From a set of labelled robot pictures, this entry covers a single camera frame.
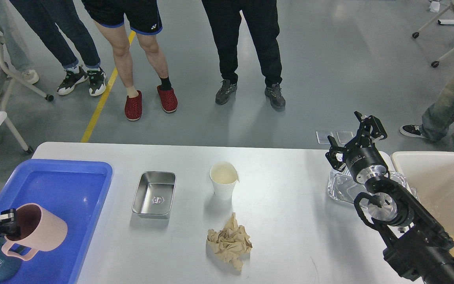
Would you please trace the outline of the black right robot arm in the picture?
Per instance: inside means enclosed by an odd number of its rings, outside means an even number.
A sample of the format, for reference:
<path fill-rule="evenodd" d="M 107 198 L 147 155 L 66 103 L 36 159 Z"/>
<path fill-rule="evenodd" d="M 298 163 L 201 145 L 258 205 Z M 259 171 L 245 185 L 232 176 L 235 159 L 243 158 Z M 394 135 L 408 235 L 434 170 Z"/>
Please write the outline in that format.
<path fill-rule="evenodd" d="M 331 167 L 348 169 L 352 180 L 365 188 L 353 199 L 355 210 L 365 225 L 376 230 L 386 244 L 384 260 L 402 278 L 426 284 L 454 284 L 454 247 L 444 227 L 404 186 L 391 179 L 375 142 L 387 133 L 373 115 L 356 111 L 356 135 L 339 146 L 333 136 L 326 158 Z"/>

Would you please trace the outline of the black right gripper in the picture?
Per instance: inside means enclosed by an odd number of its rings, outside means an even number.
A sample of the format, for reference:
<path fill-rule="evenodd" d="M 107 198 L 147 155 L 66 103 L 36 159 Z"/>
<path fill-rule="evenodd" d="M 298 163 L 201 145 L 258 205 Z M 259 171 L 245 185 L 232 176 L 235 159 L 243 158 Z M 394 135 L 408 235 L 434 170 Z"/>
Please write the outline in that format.
<path fill-rule="evenodd" d="M 338 172 L 343 172 L 347 167 L 353 180 L 364 185 L 373 177 L 386 176 L 389 173 L 389 167 L 375 145 L 375 142 L 385 140 L 388 135 L 377 117 L 365 116 L 358 111 L 354 114 L 360 122 L 354 141 L 348 142 L 346 147 L 340 147 L 335 137 L 328 135 L 330 148 L 326 159 Z"/>

